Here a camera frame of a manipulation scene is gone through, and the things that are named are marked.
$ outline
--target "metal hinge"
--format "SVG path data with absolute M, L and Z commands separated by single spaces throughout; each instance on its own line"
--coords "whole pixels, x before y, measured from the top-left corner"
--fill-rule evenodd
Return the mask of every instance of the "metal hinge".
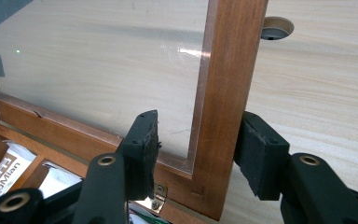
M 167 192 L 168 188 L 166 186 L 155 183 L 154 199 L 146 198 L 144 201 L 135 202 L 158 214 L 161 211 L 162 206 L 165 204 Z

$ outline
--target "screw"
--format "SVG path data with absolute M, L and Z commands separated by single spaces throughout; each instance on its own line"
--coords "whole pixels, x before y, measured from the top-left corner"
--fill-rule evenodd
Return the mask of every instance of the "screw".
M 152 202 L 152 209 L 153 210 L 158 210 L 158 208 L 159 208 L 159 202 L 153 201 Z
M 157 185 L 157 190 L 161 193 L 164 192 L 164 187 L 162 187 L 162 185 Z

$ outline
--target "wooden frame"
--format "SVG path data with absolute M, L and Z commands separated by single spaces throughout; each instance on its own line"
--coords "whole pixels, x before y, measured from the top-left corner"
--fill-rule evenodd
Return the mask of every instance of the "wooden frame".
M 168 187 L 169 199 L 214 219 L 220 218 L 226 198 L 266 7 L 266 0 L 210 1 L 189 154 L 183 160 L 162 152 L 156 167 L 156 182 Z M 85 161 L 116 150 L 121 140 L 4 94 L 0 120 Z M 0 129 L 0 134 L 19 144 L 28 142 L 16 132 Z M 56 157 L 37 147 L 44 158 Z M 66 156 L 59 160 L 85 174 L 83 163 Z

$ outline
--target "glass panel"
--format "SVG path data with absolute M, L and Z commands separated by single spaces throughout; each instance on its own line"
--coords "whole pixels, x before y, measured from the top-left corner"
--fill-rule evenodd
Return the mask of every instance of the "glass panel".
M 187 157 L 208 1 L 3 2 L 1 92 L 121 136 L 157 109 Z

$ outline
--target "round hole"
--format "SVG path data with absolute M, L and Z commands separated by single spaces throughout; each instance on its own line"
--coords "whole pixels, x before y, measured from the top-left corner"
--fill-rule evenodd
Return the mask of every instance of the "round hole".
M 100 165 L 110 165 L 112 163 L 114 163 L 116 161 L 116 158 L 112 157 L 112 156 L 106 156 L 106 157 L 102 157 L 98 160 L 98 164 Z
M 26 192 L 11 195 L 0 204 L 0 211 L 4 213 L 15 211 L 28 203 L 30 198 Z
M 345 224 L 358 224 L 358 221 L 354 220 L 353 218 L 350 217 L 345 217 L 342 219 L 342 223 Z
M 282 17 L 266 17 L 264 19 L 261 38 L 265 40 L 279 40 L 289 36 L 295 30 L 293 23 Z
M 300 156 L 300 159 L 302 162 L 306 163 L 307 165 L 317 166 L 320 164 L 318 160 L 316 160 L 315 158 L 313 158 L 311 156 Z
M 104 217 L 94 217 L 92 220 L 89 221 L 89 224 L 104 224 L 105 219 Z
M 279 142 L 275 138 L 270 138 L 268 140 L 271 144 L 278 144 Z

